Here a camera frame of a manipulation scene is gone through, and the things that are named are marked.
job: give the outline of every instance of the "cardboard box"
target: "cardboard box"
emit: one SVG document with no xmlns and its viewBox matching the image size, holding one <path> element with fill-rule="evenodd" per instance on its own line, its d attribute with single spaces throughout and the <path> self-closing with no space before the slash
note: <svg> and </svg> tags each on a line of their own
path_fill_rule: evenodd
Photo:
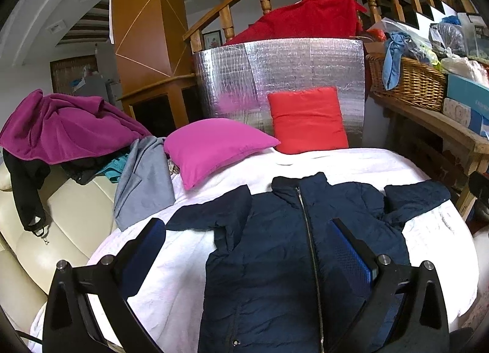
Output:
<svg viewBox="0 0 489 353">
<path fill-rule="evenodd" d="M 489 119 L 489 89 L 458 76 L 448 75 L 447 97 L 454 99 Z"/>
<path fill-rule="evenodd" d="M 367 54 L 385 54 L 385 42 L 364 43 Z"/>
<path fill-rule="evenodd" d="M 467 105 L 451 98 L 445 98 L 443 114 L 476 134 L 489 139 L 489 119 Z"/>
</svg>

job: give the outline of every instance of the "cable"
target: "cable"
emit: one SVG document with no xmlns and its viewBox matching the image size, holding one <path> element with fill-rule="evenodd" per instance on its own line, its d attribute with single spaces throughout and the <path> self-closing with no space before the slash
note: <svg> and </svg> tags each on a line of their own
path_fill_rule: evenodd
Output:
<svg viewBox="0 0 489 353">
<path fill-rule="evenodd" d="M 36 343 L 42 345 L 42 340 L 41 339 L 35 338 L 35 337 L 33 337 L 33 336 L 29 335 L 29 334 L 23 333 L 22 331 L 15 330 L 15 332 L 21 338 L 28 339 L 30 341 L 33 341 L 33 342 L 36 342 Z"/>
</svg>

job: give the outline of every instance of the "white bedsheet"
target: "white bedsheet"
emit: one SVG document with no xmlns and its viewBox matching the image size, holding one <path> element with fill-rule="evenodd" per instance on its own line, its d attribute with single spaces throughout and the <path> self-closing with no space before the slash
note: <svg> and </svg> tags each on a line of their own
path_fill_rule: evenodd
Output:
<svg viewBox="0 0 489 353">
<path fill-rule="evenodd" d="M 243 184 L 255 194 L 270 190 L 275 176 L 305 177 L 321 171 L 331 184 L 365 182 L 381 191 L 386 185 L 427 179 L 409 160 L 382 149 L 316 151 L 300 155 L 283 155 L 270 149 L 214 173 L 202 187 L 191 192 L 186 193 L 182 179 L 175 176 L 176 202 L 155 216 L 167 222 L 183 205 L 207 202 Z M 89 264 L 97 263 L 106 254 L 117 254 L 146 223 L 147 220 L 141 221 L 123 233 L 114 231 L 92 255 Z M 475 247 L 464 221 L 453 204 L 446 202 L 410 220 L 403 235 L 413 266 L 427 259 L 435 264 L 448 321 L 453 322 L 474 302 L 479 279 Z M 197 352 L 205 262 L 215 249 L 213 239 L 213 232 L 168 231 L 166 242 L 141 290 L 129 298 L 134 313 L 165 352 Z M 118 344 L 98 299 L 91 296 L 90 300 L 104 336 Z M 33 336 L 42 338 L 43 317 L 44 308 L 32 324 Z M 29 347 L 41 353 L 40 345 L 31 343 Z"/>
</svg>

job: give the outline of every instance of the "blue gripper pad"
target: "blue gripper pad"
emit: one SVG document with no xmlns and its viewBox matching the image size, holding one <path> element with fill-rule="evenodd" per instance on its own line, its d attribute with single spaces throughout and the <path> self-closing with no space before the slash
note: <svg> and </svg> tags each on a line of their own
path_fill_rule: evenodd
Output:
<svg viewBox="0 0 489 353">
<path fill-rule="evenodd" d="M 165 238 L 165 223 L 153 218 L 135 240 L 127 242 L 122 248 L 122 250 L 126 247 L 134 250 L 120 275 L 119 291 L 124 299 L 135 296 L 139 292 L 144 279 L 163 247 L 163 243 L 165 243 Z"/>
<path fill-rule="evenodd" d="M 376 274 L 356 252 L 348 238 L 333 220 L 328 222 L 328 242 L 354 294 L 368 299 L 372 292 Z"/>
</svg>

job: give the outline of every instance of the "red pillow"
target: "red pillow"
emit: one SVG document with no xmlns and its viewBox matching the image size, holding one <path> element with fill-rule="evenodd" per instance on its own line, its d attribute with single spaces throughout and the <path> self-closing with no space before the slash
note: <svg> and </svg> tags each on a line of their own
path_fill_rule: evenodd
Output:
<svg viewBox="0 0 489 353">
<path fill-rule="evenodd" d="M 348 148 L 335 87 L 272 93 L 268 101 L 281 153 Z"/>
</svg>

